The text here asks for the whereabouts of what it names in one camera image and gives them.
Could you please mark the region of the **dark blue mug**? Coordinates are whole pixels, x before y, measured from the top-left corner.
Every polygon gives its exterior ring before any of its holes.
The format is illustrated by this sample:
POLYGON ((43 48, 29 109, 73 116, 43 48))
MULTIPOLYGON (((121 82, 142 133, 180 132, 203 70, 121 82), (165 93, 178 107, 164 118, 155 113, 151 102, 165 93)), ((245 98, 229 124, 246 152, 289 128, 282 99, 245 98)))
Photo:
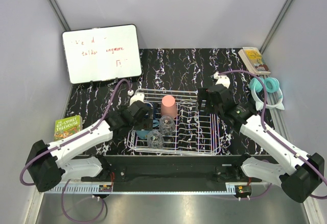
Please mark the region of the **dark blue mug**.
POLYGON ((145 115, 146 119, 154 119, 154 105, 150 102, 145 102, 145 105, 148 108, 148 112, 145 115))

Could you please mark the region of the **light blue mug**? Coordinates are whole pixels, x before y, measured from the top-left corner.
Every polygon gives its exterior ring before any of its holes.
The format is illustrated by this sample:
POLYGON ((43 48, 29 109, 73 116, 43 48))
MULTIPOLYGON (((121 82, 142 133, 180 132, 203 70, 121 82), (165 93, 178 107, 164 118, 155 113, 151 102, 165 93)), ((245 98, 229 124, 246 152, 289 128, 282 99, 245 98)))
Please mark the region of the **light blue mug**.
MULTIPOLYGON (((159 126, 159 121, 158 120, 153 120, 153 126, 152 128, 156 128, 159 126)), ((139 130, 139 131, 135 131, 138 138, 141 139, 141 140, 146 140, 147 139, 147 136, 148 134, 152 131, 153 129, 151 130, 139 130)))

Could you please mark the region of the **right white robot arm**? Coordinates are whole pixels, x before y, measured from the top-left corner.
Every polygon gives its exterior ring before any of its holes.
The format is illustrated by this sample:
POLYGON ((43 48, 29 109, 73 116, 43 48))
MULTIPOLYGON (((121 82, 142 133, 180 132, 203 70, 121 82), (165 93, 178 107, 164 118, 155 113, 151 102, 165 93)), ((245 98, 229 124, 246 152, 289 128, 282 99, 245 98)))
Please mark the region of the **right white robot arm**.
POLYGON ((292 200, 303 203, 325 180, 324 158, 297 148, 269 127, 258 115, 252 102, 237 104, 232 92, 222 84, 199 88, 198 109, 217 115, 239 134, 253 140, 276 160, 275 164, 262 162, 251 156, 232 168, 233 178, 244 181, 257 178, 279 186, 292 200))

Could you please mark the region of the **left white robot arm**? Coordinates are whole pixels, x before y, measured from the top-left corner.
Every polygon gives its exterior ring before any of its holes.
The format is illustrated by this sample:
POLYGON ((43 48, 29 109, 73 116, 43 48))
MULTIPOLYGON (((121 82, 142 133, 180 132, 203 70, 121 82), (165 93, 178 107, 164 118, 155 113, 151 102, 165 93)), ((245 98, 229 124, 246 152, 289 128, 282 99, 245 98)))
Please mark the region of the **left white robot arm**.
POLYGON ((48 144, 39 140, 32 145, 25 164, 32 184, 39 192, 46 192, 68 179, 97 178, 105 181, 110 176, 105 160, 96 156, 89 159, 75 157, 100 143, 124 139, 133 129, 149 129, 152 124, 153 108, 135 101, 130 106, 108 112, 94 124, 65 139, 48 144))

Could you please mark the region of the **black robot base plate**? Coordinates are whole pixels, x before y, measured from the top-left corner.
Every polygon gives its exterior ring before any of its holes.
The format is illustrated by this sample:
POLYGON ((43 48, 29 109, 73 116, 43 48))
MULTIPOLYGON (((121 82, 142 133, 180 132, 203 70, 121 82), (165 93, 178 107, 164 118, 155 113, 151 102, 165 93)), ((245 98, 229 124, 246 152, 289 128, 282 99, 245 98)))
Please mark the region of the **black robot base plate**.
POLYGON ((105 164, 96 177, 83 182, 113 180, 114 192, 222 191, 225 183, 247 182, 232 166, 236 156, 99 156, 105 164))

